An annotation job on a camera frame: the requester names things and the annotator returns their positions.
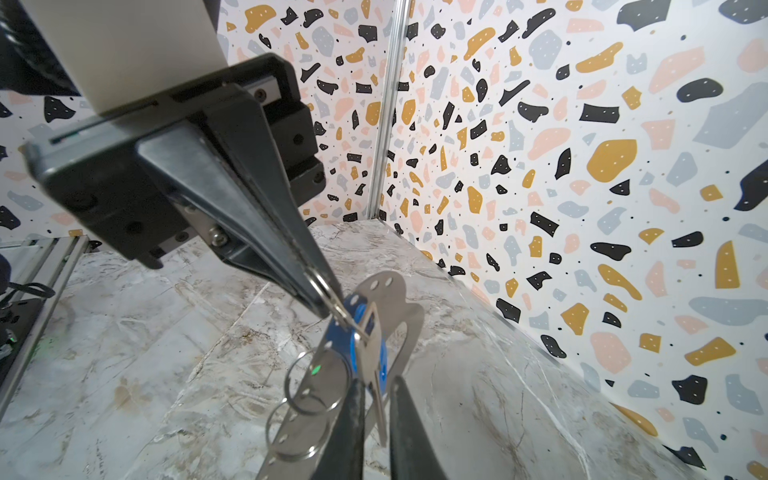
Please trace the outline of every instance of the perforated metal plate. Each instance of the perforated metal plate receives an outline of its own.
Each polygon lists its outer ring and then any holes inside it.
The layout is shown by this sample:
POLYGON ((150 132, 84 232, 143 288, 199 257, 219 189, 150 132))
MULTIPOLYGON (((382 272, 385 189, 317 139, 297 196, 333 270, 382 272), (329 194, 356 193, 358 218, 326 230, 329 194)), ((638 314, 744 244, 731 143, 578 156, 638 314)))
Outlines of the perforated metal plate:
MULTIPOLYGON (((345 306, 351 307, 350 299, 355 295, 368 303, 376 303, 383 343, 396 333, 401 324, 406 325, 405 338, 402 339, 399 349, 395 351, 388 348, 387 352, 388 358, 393 359, 388 377, 401 375, 422 331, 424 308, 418 303, 406 302, 406 282, 397 272, 385 271, 368 277, 347 296, 345 306)), ((343 339, 339 341, 338 335, 335 334, 339 329, 333 328, 330 322, 312 357, 310 367, 292 397, 301 412, 285 406, 286 402, 276 408, 281 411, 289 410, 277 433, 270 436, 267 432, 270 452, 257 475, 259 480, 303 480, 310 478, 315 471, 328 437, 327 432, 333 429, 339 406, 353 375, 349 362, 348 337, 346 344, 343 339)), ((400 334, 397 337, 392 340, 399 341, 400 334)), ((384 404, 389 400, 390 385, 391 383, 387 382, 387 390, 383 396, 384 404)), ((369 409, 366 413, 366 437, 375 424, 376 415, 369 409)))

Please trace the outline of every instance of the terrazzo pattern wall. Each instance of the terrazzo pattern wall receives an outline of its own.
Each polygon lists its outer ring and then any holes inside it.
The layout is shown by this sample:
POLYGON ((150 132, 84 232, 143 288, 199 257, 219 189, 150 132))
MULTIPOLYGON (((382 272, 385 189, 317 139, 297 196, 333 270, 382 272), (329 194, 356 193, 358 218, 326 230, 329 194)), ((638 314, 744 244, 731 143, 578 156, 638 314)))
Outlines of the terrazzo pattern wall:
MULTIPOLYGON (((392 7, 383 0, 221 2, 217 35, 230 65, 277 53, 293 63, 312 109, 327 186, 300 207, 307 223, 365 214, 392 7)), ((92 114, 80 97, 0 91, 0 242, 83 233, 27 175, 18 147, 92 114)))
POLYGON ((0 242, 83 234, 77 219, 29 177, 18 148, 92 114, 80 97, 29 97, 0 91, 0 242))
POLYGON ((230 64, 273 51, 293 64, 326 166, 326 189, 300 210, 307 224, 362 219, 379 131, 392 29, 386 0, 223 0, 219 41, 230 64))
POLYGON ((767 15, 416 0, 379 212, 717 479, 768 478, 767 15))

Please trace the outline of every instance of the metal key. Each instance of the metal key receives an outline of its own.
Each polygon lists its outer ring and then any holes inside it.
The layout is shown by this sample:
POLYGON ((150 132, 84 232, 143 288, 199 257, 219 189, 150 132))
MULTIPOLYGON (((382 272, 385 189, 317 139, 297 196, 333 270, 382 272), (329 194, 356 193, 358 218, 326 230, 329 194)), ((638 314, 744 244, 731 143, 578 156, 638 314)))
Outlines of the metal key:
POLYGON ((381 392, 381 348, 382 348, 382 330, 379 325, 379 314, 376 311, 376 304, 369 303, 366 306, 366 314, 360 320, 360 327, 363 332, 368 332, 369 323, 373 322, 372 329, 368 335, 367 341, 355 332, 355 357, 357 361, 357 371, 366 388, 370 388, 373 397, 372 409, 376 411, 376 426, 379 430, 379 442, 383 447, 387 444, 386 418, 384 414, 384 403, 381 392))

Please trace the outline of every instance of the white marble surface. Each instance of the white marble surface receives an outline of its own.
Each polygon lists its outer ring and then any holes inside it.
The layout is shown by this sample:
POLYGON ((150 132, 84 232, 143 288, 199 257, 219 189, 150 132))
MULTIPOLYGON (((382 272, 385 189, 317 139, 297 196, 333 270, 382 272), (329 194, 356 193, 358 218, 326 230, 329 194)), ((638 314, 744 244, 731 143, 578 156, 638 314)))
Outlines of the white marble surface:
MULTIPOLYGON (((345 291, 395 270, 425 307, 405 378, 450 478, 699 478, 378 221, 313 233, 345 291)), ((87 256, 0 423, 0 472, 254 478, 286 368, 324 329, 199 243, 159 272, 87 256)), ((367 445, 366 478, 387 478, 367 445)))

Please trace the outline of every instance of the screw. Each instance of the screw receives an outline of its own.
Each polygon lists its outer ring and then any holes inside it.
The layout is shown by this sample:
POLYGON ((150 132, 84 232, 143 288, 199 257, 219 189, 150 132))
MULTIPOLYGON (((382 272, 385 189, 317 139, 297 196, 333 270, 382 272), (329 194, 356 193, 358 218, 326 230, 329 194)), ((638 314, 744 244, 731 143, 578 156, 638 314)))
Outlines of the screw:
POLYGON ((210 244, 214 247, 223 247, 230 241, 230 238, 219 227, 210 229, 210 244))

